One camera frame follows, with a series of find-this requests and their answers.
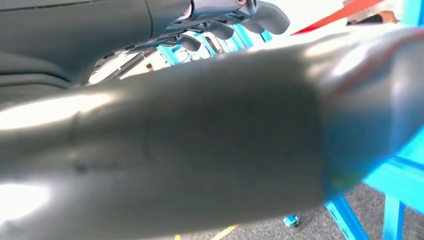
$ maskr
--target glossy black surface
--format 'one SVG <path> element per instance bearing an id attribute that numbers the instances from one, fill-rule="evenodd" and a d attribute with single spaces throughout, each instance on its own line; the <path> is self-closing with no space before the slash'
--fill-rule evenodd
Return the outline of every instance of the glossy black surface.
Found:
<path id="1" fill-rule="evenodd" d="M 288 37 L 3 109 L 0 195 L 30 207 L 0 239 L 134 240 L 320 205 L 422 125 L 423 38 Z"/>

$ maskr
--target gray floor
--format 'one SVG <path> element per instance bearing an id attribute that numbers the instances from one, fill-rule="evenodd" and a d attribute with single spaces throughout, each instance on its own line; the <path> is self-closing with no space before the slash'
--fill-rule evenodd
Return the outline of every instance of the gray floor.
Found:
<path id="1" fill-rule="evenodd" d="M 382 239 L 384 196 L 366 185 L 346 195 L 370 240 Z M 282 218 L 242 224 L 223 240 L 342 240 L 343 235 L 325 208 L 299 213 L 301 225 L 287 228 Z M 181 240 L 210 240 L 223 229 L 181 234 Z M 424 240 L 424 216 L 411 209 L 405 212 L 404 240 Z M 174 236 L 161 240 L 174 240 Z"/>

